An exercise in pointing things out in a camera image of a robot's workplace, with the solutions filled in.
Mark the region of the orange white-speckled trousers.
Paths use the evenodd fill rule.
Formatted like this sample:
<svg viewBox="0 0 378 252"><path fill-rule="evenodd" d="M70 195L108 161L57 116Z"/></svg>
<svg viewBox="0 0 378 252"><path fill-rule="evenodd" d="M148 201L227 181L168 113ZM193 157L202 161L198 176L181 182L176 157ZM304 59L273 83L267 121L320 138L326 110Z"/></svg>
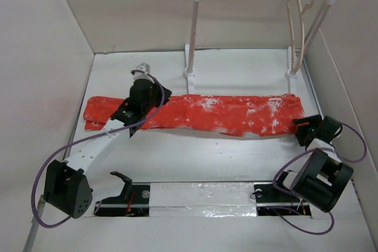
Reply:
<svg viewBox="0 0 378 252"><path fill-rule="evenodd" d="M83 113L86 130L100 130L122 99L94 96ZM187 128L246 138L251 135L293 134L291 122L304 117L301 99L281 96L172 96L157 115L143 126L147 129Z"/></svg>

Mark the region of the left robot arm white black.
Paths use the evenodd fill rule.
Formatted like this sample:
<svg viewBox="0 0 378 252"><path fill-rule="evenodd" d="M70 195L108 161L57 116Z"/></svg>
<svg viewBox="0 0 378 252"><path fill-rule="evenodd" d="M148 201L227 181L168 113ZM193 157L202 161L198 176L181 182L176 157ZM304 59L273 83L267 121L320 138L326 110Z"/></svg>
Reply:
<svg viewBox="0 0 378 252"><path fill-rule="evenodd" d="M131 138L146 122L151 110L167 104L172 91L158 81L139 78L126 98L106 121L101 136L92 138L65 161L52 161L47 167L44 200L71 218L81 217L93 200L86 174L96 162L107 158L118 142Z"/></svg>

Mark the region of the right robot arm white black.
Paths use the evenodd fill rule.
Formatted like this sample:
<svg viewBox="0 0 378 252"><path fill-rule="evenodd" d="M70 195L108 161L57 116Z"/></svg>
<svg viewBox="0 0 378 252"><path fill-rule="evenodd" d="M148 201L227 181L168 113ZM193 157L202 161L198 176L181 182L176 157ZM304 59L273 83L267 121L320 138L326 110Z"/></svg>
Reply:
<svg viewBox="0 0 378 252"><path fill-rule="evenodd" d="M279 174L273 194L280 201L295 194L322 212L330 212L353 174L353 169L336 157L331 146L343 126L338 120L319 114L294 119L292 126L299 145L312 152L305 155L299 170Z"/></svg>

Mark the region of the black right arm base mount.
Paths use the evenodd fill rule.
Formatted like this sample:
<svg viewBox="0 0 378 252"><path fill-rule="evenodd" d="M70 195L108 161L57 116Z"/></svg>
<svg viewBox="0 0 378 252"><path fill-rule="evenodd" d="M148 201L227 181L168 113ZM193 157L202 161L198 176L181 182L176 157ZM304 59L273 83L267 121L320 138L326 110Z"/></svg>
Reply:
<svg viewBox="0 0 378 252"><path fill-rule="evenodd" d="M262 216L312 216L309 203L277 190L271 183L254 183L250 199L256 202L256 211Z"/></svg>

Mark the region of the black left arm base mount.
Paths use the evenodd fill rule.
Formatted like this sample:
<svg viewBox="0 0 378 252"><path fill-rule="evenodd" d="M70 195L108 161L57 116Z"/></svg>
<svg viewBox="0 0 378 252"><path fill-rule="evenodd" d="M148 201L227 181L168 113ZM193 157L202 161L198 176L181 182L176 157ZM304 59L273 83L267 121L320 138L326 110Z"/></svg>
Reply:
<svg viewBox="0 0 378 252"><path fill-rule="evenodd" d="M97 201L93 214L97 217L148 217L150 183L133 183L128 176L113 171L110 173L123 182L119 192Z"/></svg>

